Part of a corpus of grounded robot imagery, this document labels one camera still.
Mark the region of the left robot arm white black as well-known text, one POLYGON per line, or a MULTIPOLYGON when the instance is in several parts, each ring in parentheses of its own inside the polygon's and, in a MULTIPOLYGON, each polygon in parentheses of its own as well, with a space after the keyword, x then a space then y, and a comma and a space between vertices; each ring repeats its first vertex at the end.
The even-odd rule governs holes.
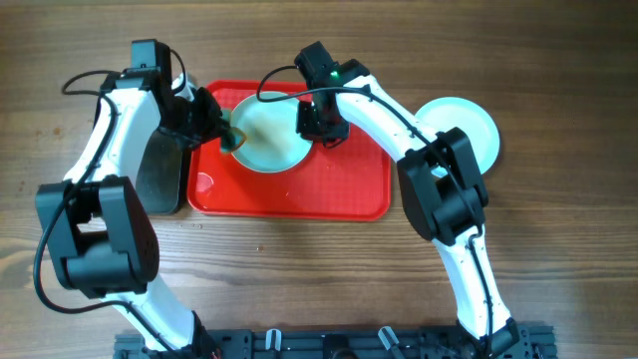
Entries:
POLYGON ((207 89, 175 86, 159 67, 101 74, 89 142, 63 180, 36 193, 36 295, 67 315, 116 308, 153 358, 215 358, 214 340, 159 274, 158 238, 135 184, 154 134, 196 149, 228 133, 228 116, 207 89))

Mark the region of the white plate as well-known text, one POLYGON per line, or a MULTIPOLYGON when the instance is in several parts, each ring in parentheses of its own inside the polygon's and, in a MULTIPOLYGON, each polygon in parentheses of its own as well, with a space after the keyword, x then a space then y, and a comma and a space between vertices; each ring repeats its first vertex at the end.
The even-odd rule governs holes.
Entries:
POLYGON ((276 174, 299 165, 310 153, 312 142, 296 133, 296 98, 269 102, 281 92, 262 92, 242 100, 232 111, 231 124, 247 135, 234 158, 257 173, 276 174))
POLYGON ((415 118, 439 132, 459 128, 469 137, 482 175, 495 164, 500 135, 491 115, 478 104, 459 97, 434 99, 423 105, 415 118))

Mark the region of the green yellow sponge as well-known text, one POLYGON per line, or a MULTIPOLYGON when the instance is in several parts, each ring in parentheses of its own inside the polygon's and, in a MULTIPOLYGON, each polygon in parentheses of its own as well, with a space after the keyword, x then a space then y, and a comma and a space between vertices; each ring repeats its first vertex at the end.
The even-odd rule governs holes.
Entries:
POLYGON ((231 154, 237 151, 246 141, 247 135, 231 124, 232 113, 229 109, 221 110, 220 151, 231 154))

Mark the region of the white plate top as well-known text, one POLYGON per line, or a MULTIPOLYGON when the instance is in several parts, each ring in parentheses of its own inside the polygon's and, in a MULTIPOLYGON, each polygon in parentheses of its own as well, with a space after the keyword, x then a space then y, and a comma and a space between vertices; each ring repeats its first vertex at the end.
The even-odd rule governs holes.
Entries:
POLYGON ((296 98, 269 102, 281 92, 262 92, 242 100, 232 111, 231 124, 247 135, 234 158, 257 173, 276 174, 299 165, 310 153, 312 142, 296 133, 296 98))

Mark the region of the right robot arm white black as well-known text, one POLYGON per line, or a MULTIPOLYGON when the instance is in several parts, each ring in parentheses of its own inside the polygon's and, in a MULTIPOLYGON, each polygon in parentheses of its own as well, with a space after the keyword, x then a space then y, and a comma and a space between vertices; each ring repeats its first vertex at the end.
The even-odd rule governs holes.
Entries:
POLYGON ((410 225, 444 263, 458 322, 478 353, 494 358, 519 339, 495 283, 485 246, 486 187, 469 137, 419 123, 356 60, 297 58, 313 96, 313 116, 363 130, 395 161, 410 225))

